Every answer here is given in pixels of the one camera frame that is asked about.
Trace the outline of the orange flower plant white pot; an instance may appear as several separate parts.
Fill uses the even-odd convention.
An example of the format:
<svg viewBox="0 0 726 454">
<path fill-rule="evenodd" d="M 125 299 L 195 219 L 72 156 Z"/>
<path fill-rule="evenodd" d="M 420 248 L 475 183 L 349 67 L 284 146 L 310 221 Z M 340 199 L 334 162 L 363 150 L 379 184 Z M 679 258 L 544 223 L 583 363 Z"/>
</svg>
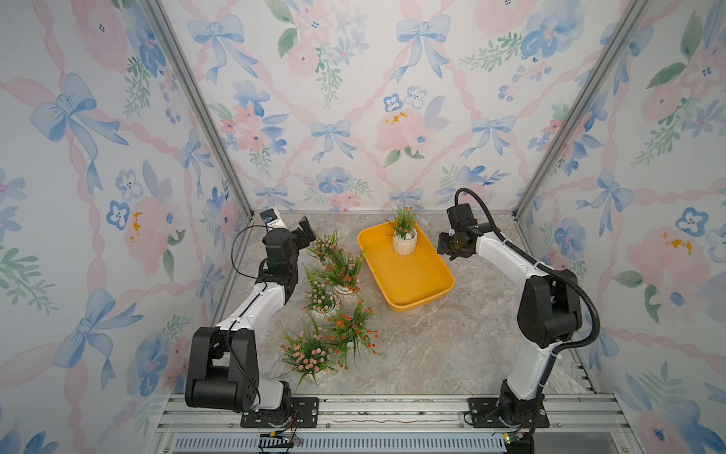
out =
<svg viewBox="0 0 726 454">
<path fill-rule="evenodd" d="M 411 207 L 398 209 L 389 225 L 393 229 L 392 248 L 395 253 L 407 257 L 417 246 L 417 214 Z"/>
</svg>

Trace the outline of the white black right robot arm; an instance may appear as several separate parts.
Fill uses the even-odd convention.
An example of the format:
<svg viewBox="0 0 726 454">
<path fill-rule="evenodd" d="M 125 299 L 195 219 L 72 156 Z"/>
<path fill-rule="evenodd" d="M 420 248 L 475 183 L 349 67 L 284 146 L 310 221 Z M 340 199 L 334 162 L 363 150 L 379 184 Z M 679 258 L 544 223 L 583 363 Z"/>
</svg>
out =
<svg viewBox="0 0 726 454">
<path fill-rule="evenodd" d="M 539 413 L 558 347 L 582 326 L 580 295 L 542 263 L 522 251 L 495 226 L 480 223 L 469 204 L 447 209 L 450 231 L 438 239 L 438 253 L 452 258 L 478 255 L 522 286 L 516 323 L 522 343 L 515 365 L 500 388 L 493 415 L 506 426 L 523 426 Z"/>
</svg>

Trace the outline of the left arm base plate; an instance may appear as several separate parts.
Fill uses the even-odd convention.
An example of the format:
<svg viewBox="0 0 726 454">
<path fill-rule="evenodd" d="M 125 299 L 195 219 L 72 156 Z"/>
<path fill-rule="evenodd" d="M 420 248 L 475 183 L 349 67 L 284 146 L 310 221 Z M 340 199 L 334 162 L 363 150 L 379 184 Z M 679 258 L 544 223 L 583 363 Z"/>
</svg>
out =
<svg viewBox="0 0 726 454">
<path fill-rule="evenodd" d="M 242 415 L 242 429 L 315 429 L 320 400 L 317 397 L 291 397 L 276 410 L 256 410 Z"/>
</svg>

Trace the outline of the red flower plant front pot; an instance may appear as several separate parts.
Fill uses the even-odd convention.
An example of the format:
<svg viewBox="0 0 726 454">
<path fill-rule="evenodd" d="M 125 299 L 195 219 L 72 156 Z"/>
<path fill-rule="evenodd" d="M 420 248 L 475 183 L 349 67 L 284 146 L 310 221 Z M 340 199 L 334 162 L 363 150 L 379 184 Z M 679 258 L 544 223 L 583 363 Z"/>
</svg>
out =
<svg viewBox="0 0 726 454">
<path fill-rule="evenodd" d="M 326 342 L 338 358 L 341 368 L 348 369 L 349 363 L 361 352 L 377 354 L 375 341 L 380 333 L 368 327 L 374 314 L 374 310 L 364 300 L 360 300 L 352 312 L 339 311 L 329 320 L 331 326 Z"/>
</svg>

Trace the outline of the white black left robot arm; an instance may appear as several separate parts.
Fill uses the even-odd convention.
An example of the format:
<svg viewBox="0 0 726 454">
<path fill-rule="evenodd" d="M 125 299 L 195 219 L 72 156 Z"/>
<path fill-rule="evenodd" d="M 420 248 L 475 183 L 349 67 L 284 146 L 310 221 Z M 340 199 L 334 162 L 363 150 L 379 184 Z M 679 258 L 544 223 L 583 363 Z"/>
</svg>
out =
<svg viewBox="0 0 726 454">
<path fill-rule="evenodd" d="M 293 418 L 290 386 L 260 376 L 255 334 L 293 295 L 299 281 L 300 251 L 317 236 L 307 217 L 293 230 L 274 209 L 264 211 L 261 219 L 266 259 L 241 306 L 214 327 L 201 327 L 194 334 L 185 403 L 190 408 L 251 414 L 282 425 Z"/>
</svg>

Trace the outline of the pink flower plant back pot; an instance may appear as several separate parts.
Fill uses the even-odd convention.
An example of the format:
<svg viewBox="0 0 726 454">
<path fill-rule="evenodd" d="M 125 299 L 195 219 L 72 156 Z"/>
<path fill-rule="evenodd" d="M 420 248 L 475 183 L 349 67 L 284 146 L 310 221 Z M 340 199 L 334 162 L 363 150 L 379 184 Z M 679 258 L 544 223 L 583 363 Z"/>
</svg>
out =
<svg viewBox="0 0 726 454">
<path fill-rule="evenodd" d="M 338 249 L 338 232 L 322 235 L 314 240 L 308 247 L 308 253 L 323 267 L 334 267 L 340 263 L 340 249 Z"/>
</svg>

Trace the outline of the yellow plastic storage tray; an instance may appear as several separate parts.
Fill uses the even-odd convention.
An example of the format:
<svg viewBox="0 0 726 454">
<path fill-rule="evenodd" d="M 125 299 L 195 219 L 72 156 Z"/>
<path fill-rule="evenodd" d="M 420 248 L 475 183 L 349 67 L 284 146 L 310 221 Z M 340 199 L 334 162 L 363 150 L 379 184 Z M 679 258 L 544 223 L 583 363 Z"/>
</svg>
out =
<svg viewBox="0 0 726 454">
<path fill-rule="evenodd" d="M 364 229 L 357 236 L 359 248 L 391 310 L 403 313 L 453 291 L 456 278 L 422 230 L 417 231 L 416 247 L 410 255 L 396 253 L 393 238 L 393 229 L 387 223 Z"/>
</svg>

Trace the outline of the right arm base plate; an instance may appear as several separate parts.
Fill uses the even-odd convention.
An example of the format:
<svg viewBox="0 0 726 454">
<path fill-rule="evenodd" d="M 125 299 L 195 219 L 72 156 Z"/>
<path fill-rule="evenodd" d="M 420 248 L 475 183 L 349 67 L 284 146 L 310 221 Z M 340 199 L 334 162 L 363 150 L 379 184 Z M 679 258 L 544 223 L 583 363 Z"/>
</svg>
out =
<svg viewBox="0 0 726 454">
<path fill-rule="evenodd" d="M 535 400 L 501 400 L 498 397 L 470 397 L 467 399 L 468 414 L 476 429 L 536 429 L 550 427 L 544 404 L 538 403 L 534 410 Z"/>
</svg>

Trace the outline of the red flower plant pot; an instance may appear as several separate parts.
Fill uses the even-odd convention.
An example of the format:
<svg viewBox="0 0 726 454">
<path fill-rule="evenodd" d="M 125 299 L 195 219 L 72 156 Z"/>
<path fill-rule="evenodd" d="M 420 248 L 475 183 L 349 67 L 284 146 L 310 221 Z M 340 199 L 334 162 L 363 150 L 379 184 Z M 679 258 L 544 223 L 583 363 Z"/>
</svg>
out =
<svg viewBox="0 0 726 454">
<path fill-rule="evenodd" d="M 339 311 L 329 320 L 331 326 L 326 342 L 338 358 L 341 368 L 348 369 L 349 363 L 361 352 L 377 354 L 375 341 L 380 333 L 368 327 L 374 314 L 374 310 L 364 300 L 360 300 L 352 312 Z"/>
<path fill-rule="evenodd" d="M 361 255 L 338 248 L 327 254 L 323 276 L 330 285 L 342 289 L 344 294 L 356 294 L 360 290 L 358 278 L 362 265 Z"/>
</svg>

